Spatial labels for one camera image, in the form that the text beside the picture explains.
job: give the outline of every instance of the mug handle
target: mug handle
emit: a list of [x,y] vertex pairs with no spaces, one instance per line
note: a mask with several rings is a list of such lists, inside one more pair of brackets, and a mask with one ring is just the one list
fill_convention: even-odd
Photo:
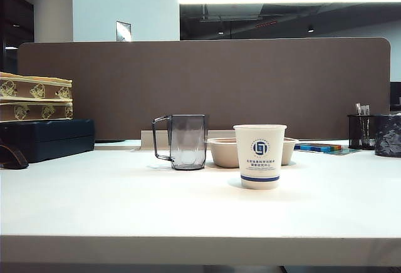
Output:
[[155,119],[153,120],[153,122],[152,122],[153,146],[154,146],[154,148],[155,148],[155,156],[156,156],[158,159],[163,159],[163,160],[168,160],[168,161],[170,161],[170,162],[173,162],[173,158],[171,158],[170,156],[160,155],[160,154],[157,153],[156,127],[155,127],[155,125],[156,125],[156,123],[157,123],[158,121],[163,121],[163,120],[171,120],[170,115],[165,115],[165,116],[162,116],[162,117],[160,117],[160,118],[155,118]]

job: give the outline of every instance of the white paper cup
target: white paper cup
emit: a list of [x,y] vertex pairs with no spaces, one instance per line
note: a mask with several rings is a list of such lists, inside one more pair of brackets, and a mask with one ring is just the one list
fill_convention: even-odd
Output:
[[242,186],[257,190],[278,186],[286,125],[236,125]]

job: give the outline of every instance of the black mesh pen holder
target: black mesh pen holder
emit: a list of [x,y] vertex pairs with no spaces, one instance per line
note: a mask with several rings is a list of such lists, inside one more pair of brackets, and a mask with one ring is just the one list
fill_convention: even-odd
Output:
[[374,150],[375,115],[348,115],[348,146],[351,149]]
[[401,115],[378,115],[375,154],[401,157]]

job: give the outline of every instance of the beige bowl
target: beige bowl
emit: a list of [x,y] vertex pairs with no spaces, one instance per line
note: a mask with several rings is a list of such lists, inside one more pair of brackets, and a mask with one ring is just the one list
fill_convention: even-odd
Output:
[[294,138],[284,137],[283,156],[281,157],[281,165],[288,165],[293,156],[294,146],[299,140]]
[[213,162],[219,167],[238,168],[237,139],[235,137],[210,138]]
[[[237,139],[235,137],[210,138],[210,146],[213,162],[219,167],[238,168]],[[294,138],[284,137],[283,157],[281,165],[288,165],[294,151],[294,146],[298,143]]]

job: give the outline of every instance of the black storage box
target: black storage box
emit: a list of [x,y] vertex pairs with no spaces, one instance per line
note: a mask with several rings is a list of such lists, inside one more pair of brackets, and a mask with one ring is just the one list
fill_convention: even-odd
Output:
[[13,121],[0,123],[0,138],[19,148],[28,163],[42,162],[95,146],[93,120]]

